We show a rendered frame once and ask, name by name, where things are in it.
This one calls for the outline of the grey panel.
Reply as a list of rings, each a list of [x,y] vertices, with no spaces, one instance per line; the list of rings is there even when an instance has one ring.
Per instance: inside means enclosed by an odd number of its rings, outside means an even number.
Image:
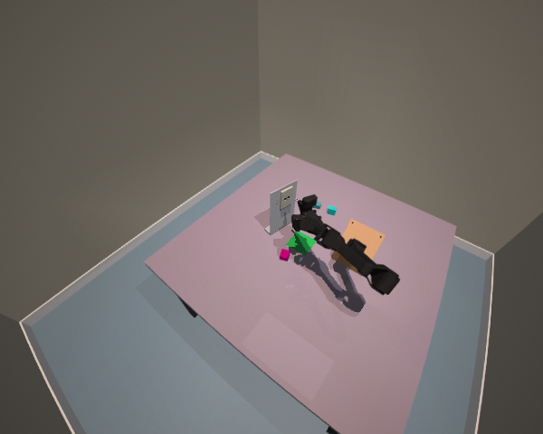
[[[270,225],[264,228],[270,235],[291,223],[297,184],[298,179],[271,193]]]

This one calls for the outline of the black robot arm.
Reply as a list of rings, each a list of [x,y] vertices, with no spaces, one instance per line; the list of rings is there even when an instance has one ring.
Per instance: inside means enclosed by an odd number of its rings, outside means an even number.
[[[386,267],[386,265],[376,264],[370,259],[365,253],[367,245],[355,239],[350,239],[346,244],[345,239],[340,236],[340,233],[322,220],[314,220],[306,212],[302,214],[293,214],[291,216],[292,228],[295,231],[302,229],[303,231],[314,234],[316,236],[314,240],[320,246],[327,250],[339,252],[357,269],[357,272],[367,278],[370,287],[376,290],[376,292],[382,295],[390,294],[400,280],[399,275]],[[320,239],[322,241],[319,241]],[[368,278],[369,274],[371,275],[372,284],[370,284]]]

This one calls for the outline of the magenta cube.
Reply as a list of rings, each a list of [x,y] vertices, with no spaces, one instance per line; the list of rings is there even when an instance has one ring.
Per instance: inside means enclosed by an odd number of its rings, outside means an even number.
[[[284,261],[288,261],[291,251],[290,250],[281,250],[280,259]]]

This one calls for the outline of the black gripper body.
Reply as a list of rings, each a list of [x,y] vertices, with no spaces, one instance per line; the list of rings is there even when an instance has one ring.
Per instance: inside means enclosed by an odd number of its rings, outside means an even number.
[[[314,220],[321,220],[321,216],[317,215],[317,210],[312,210],[313,206],[317,204],[318,197],[316,194],[306,196],[302,198],[302,210],[303,212],[306,212],[306,214],[314,219]]]

